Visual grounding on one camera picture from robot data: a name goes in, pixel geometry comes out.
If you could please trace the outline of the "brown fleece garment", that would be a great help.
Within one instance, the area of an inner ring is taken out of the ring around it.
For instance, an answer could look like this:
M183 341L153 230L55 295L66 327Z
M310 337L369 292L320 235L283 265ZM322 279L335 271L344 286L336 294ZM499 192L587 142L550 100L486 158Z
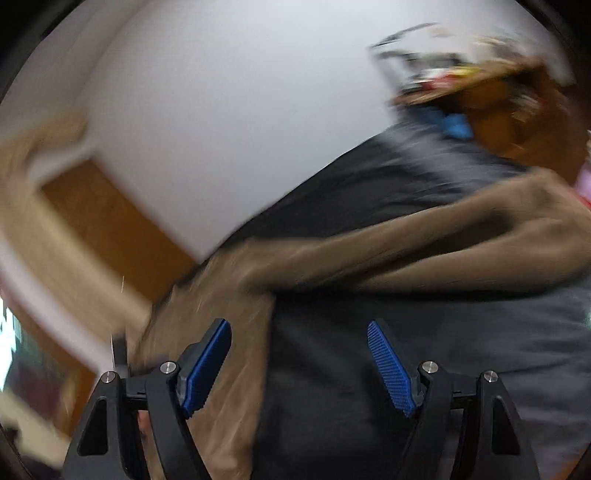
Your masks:
M174 288L137 346L145 363L178 354L228 320L228 363L190 441L216 479L245 479L263 404L274 292L344 284L359 291L509 291L550 287L590 264L590 210L537 169L458 202L325 239L252 239L221 249Z

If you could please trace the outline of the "brown wooden door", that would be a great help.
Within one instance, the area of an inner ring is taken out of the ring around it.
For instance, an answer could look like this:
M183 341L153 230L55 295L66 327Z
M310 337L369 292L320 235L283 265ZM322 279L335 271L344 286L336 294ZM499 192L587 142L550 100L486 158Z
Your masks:
M197 266L92 159L47 181L41 190L80 239L151 302L165 297Z

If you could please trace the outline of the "beige curtain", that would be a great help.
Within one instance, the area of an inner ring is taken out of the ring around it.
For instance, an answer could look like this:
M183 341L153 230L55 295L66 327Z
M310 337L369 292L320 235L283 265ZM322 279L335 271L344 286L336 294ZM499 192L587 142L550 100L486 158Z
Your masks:
M32 158L79 142L86 126L65 113L2 141L1 272L46 332L99 370L111 363L112 335L137 346L151 304L77 239L28 176Z

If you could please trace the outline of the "wooden desk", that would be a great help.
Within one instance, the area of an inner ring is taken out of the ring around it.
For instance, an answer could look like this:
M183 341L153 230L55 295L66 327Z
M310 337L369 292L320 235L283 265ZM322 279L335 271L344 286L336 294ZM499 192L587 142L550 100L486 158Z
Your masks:
M460 114L474 141L489 152L553 170L569 184L585 161L587 133L580 105L560 91L541 58L432 73L419 90L397 95L393 105Z

